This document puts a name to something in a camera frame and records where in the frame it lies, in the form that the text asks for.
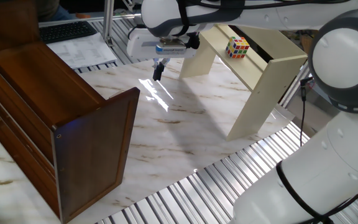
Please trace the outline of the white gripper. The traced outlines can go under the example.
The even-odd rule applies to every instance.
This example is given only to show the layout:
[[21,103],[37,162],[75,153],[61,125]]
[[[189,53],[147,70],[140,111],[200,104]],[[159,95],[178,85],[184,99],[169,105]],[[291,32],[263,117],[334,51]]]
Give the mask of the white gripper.
[[162,58],[154,63],[153,80],[160,81],[161,72],[171,58],[191,58],[198,49],[198,33],[180,37],[155,37],[148,29],[135,27],[128,34],[127,53],[131,58]]

